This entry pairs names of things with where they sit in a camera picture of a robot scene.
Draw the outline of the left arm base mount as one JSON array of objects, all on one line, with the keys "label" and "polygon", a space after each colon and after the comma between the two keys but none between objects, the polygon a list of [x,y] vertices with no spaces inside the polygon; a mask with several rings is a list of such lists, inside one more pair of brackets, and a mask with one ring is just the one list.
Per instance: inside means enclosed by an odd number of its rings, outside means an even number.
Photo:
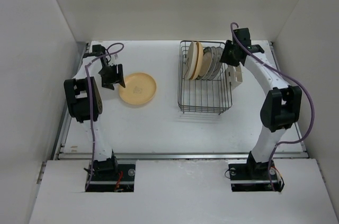
[{"label": "left arm base mount", "polygon": [[136,162],[123,161],[114,166],[109,161],[94,162],[88,173],[85,192],[133,192]]}]

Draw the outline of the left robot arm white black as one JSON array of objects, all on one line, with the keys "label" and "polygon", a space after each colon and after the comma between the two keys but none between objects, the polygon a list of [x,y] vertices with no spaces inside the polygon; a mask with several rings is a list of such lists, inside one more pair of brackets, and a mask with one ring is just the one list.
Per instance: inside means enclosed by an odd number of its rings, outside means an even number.
[{"label": "left robot arm white black", "polygon": [[114,180],[123,176],[119,169],[114,151],[100,129],[100,115],[103,113],[103,102],[97,86],[95,75],[101,78],[101,86],[114,90],[119,84],[125,88],[123,65],[110,64],[111,56],[124,49],[124,44],[115,52],[100,44],[92,46],[92,51],[83,55],[82,64],[77,74],[64,81],[65,97],[70,116],[80,123],[92,144],[91,164],[86,171],[89,180]]}]

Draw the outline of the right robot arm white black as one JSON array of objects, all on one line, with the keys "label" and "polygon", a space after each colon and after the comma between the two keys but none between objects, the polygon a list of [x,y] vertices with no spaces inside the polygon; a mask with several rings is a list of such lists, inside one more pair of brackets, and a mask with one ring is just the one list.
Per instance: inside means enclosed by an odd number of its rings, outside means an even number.
[{"label": "right robot arm white black", "polygon": [[262,129],[242,169],[248,180],[267,180],[277,144],[299,119],[302,90],[287,83],[269,62],[264,49],[252,44],[248,28],[231,33],[233,37],[225,43],[221,62],[228,66],[243,65],[265,94],[260,110]]}]

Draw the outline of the yellow plate with drawing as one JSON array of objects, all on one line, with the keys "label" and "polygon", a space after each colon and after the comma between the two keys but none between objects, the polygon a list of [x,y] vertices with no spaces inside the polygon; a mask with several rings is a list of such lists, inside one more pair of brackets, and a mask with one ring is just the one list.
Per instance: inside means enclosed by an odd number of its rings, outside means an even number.
[{"label": "yellow plate with drawing", "polygon": [[125,76],[124,83],[125,87],[119,86],[119,96],[130,105],[147,104],[157,91],[156,81],[146,73],[132,73]]}]

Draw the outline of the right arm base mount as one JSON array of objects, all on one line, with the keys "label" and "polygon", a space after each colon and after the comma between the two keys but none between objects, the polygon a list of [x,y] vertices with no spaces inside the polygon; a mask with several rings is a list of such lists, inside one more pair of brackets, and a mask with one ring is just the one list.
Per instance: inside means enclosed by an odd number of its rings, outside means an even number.
[{"label": "right arm base mount", "polygon": [[282,192],[283,178],[268,163],[228,163],[231,190],[233,192]]}]

